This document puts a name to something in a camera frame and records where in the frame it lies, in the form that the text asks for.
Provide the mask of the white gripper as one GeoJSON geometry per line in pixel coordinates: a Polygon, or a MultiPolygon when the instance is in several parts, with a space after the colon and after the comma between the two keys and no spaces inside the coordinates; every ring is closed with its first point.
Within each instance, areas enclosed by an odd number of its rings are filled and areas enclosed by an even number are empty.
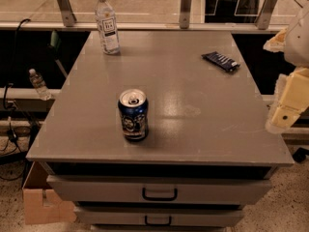
{"type": "Polygon", "coordinates": [[[288,30],[284,28],[267,40],[263,49],[284,51],[285,60],[297,66],[289,75],[280,74],[275,84],[266,130],[279,134],[289,129],[309,107],[309,5],[298,12],[288,30]]]}

